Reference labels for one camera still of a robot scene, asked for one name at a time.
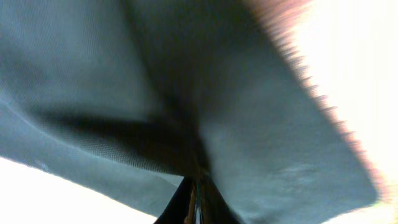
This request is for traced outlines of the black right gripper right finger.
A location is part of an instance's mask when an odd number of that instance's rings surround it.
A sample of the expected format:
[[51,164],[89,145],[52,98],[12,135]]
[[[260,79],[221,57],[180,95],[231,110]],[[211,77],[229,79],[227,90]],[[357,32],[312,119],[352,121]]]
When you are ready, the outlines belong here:
[[202,176],[198,182],[198,209],[200,224],[241,223],[207,175]]

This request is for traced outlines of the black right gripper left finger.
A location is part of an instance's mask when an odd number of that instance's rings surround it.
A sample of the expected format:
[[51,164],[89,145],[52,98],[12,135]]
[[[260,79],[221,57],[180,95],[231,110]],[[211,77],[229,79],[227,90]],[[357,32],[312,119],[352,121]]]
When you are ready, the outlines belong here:
[[154,224],[196,223],[196,202],[196,182],[189,177],[185,177]]

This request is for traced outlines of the black t-shirt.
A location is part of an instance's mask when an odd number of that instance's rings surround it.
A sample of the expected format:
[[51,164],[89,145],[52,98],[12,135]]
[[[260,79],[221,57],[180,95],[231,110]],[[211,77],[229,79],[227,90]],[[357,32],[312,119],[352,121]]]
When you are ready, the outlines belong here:
[[241,223],[377,199],[242,1],[2,1],[1,155],[156,219],[204,175]]

